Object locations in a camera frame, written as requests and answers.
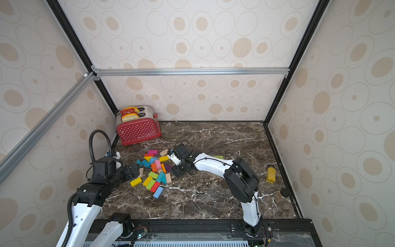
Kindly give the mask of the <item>orange rectangular block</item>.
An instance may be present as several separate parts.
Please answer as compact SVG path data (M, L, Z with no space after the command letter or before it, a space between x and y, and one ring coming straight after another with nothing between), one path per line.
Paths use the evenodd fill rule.
M167 173L167 171L166 171L166 168L165 168L165 166L164 166L164 164L161 164L161 169L162 169L162 171L163 171L163 173Z

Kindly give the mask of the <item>natural wood rectangular block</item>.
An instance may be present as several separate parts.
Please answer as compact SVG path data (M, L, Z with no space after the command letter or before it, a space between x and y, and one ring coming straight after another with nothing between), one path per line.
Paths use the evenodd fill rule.
M170 174L170 173L167 173L167 174L166 174L166 183L167 183L167 184L171 184L171 183L172 183L171 174Z

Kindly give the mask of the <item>green rectangular block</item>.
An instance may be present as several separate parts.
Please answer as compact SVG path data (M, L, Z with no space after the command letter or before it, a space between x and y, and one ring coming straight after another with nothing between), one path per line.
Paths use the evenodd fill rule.
M221 159L221 160L224 159L224 156L222 156L222 155L215 155L214 157L215 157L215 158L218 158L218 159Z

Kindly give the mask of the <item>light blue rectangular block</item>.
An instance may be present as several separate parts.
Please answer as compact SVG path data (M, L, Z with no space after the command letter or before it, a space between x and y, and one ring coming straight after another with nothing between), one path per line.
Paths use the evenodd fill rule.
M153 197L156 198L156 199L158 199L158 198L160 197L160 195L162 194L163 190L164 190L164 188L161 187L161 186L159 186L159 187L156 189L156 191L155 191Z

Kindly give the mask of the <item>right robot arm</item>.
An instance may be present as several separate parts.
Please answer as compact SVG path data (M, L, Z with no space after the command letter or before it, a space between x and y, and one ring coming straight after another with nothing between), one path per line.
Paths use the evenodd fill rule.
M224 160L204 152L189 150L179 143L167 152L174 162L172 172L177 177L205 171L223 178L234 198L242 206L245 231L251 237L258 236L262 227L262 215L258 203L259 178L242 158Z

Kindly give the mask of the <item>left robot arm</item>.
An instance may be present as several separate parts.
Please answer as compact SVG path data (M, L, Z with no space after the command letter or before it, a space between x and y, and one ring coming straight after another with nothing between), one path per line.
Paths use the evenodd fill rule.
M93 150L93 138L97 133L102 134L109 145L107 155L99 159L95 159ZM104 131L94 130L89 136L88 147L93 174L68 200L68 221L58 240L58 247L82 247L109 195L122 183L133 181L140 176L136 164L123 166L120 156L112 149L111 141Z

